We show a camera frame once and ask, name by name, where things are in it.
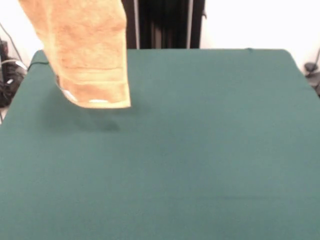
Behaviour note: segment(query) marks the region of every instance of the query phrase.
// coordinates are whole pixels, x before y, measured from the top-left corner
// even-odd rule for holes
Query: black cable
[[[2,30],[4,31],[4,33],[8,36],[8,38],[10,39],[10,41],[11,41],[11,43],[12,43],[12,46],[13,46],[14,50],[16,51],[16,54],[18,55],[20,61],[23,63],[22,58],[21,58],[21,56],[20,56],[20,54],[19,54],[19,52],[18,52],[18,50],[17,50],[17,47],[16,47],[14,41],[12,40],[12,37],[11,37],[10,34],[5,30],[5,28],[4,28],[4,26],[1,24],[1,22],[0,22],[0,27],[2,28]]]

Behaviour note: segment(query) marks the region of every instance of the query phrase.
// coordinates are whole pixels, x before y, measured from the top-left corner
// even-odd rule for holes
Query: green felt
[[[287,52],[130,50],[128,75],[132,108],[93,110],[30,68],[0,240],[320,239],[320,102]]]

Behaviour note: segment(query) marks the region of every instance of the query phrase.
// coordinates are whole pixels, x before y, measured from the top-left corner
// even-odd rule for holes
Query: orange towel
[[[19,0],[64,95],[85,108],[130,106],[121,0]]]

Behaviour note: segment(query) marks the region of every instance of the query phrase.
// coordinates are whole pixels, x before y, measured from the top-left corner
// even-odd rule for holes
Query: electrical cord
[[[17,47],[16,47],[14,41],[12,40],[12,37],[11,37],[10,34],[6,31],[6,29],[5,29],[4,26],[1,24],[1,22],[0,22],[0,27],[2,28],[2,30],[4,31],[4,33],[8,36],[8,38],[10,39],[10,41],[11,41],[11,43],[12,43],[12,46],[13,46],[14,50],[16,51],[16,54],[18,55],[20,61],[23,62],[23,61],[22,61],[22,58],[21,58],[21,56],[20,56],[20,53],[18,52]]]
[[[26,65],[24,65],[24,63],[22,61],[19,61],[17,59],[8,59],[8,60],[4,60],[1,62],[1,65],[3,64],[7,64],[7,63],[15,63],[16,65],[22,67],[23,69],[27,70],[28,68],[26,67]]]

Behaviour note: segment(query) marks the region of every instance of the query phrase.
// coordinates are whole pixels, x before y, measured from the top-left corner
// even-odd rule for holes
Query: green table
[[[320,239],[320,102],[287,52],[129,51],[114,110],[33,62],[0,127],[0,240]]]

